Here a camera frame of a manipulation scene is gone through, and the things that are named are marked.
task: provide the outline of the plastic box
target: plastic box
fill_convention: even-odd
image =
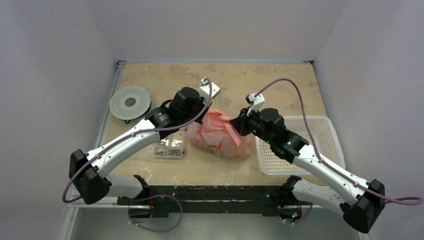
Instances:
[[[307,123],[318,151],[342,168],[346,168],[345,157],[331,120],[326,116],[306,116]],[[302,116],[285,116],[286,127],[311,143]],[[311,175],[308,171],[274,155],[270,145],[256,137],[257,158],[260,169],[266,175]]]
[[[185,134],[187,128],[181,128],[179,131],[165,137],[153,144],[151,155],[155,158],[180,159],[185,153]]]

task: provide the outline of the tape roll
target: tape roll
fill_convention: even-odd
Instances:
[[[133,120],[145,115],[152,105],[149,92],[141,86],[129,86],[117,91],[109,102],[112,115],[121,120]]]

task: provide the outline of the pink plastic bag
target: pink plastic bag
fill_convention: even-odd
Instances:
[[[212,150],[221,158],[246,158],[252,152],[252,138],[240,136],[229,120],[221,110],[209,109],[202,125],[194,122],[188,126],[187,139],[196,147]]]

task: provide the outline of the gray plastic disc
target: gray plastic disc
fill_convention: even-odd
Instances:
[[[117,91],[110,99],[110,112],[118,119],[133,120],[146,114],[152,104],[149,92],[141,86]]]

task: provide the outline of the white floor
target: white floor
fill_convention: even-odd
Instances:
[[[178,219],[153,218],[145,225],[168,228]],[[73,240],[359,240],[358,233],[329,210],[314,208],[307,220],[294,228],[278,217],[260,214],[185,214],[180,226],[167,233],[154,233],[128,224],[127,209],[84,208],[78,213]]]

